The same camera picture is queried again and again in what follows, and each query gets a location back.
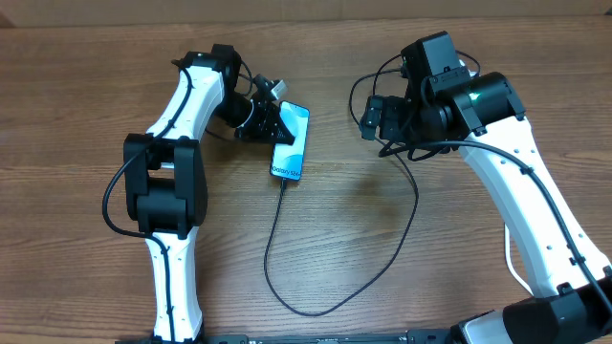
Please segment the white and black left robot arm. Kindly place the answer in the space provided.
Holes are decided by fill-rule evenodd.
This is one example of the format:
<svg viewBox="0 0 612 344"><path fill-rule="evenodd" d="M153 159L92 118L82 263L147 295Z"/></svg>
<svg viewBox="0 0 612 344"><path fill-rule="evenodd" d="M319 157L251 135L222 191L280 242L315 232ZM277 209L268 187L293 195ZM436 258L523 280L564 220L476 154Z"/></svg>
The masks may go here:
<svg viewBox="0 0 612 344"><path fill-rule="evenodd" d="M159 119L123 144L120 175L126 208L151 256L157 315L151 343L200 343L204 316L195 279L195 242L207 215L208 188L201 140L220 118L238 140L292 144L277 101L280 80L252 78L255 93L236 89L244 62L231 46L190 51L175 62L179 79Z"/></svg>

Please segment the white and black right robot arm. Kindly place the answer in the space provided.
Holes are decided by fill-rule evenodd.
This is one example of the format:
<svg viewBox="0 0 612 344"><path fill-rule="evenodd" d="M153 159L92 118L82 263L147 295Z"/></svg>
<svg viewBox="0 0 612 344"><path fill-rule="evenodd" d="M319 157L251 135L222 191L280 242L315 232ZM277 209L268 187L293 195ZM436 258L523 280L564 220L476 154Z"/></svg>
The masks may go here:
<svg viewBox="0 0 612 344"><path fill-rule="evenodd" d="M500 73L471 71L446 32L400 52L402 97L372 95L362 136L382 155L460 153L490 193L527 273L529 295L411 343L587 343L611 332L611 263L582 230L543 159L525 108Z"/></svg>

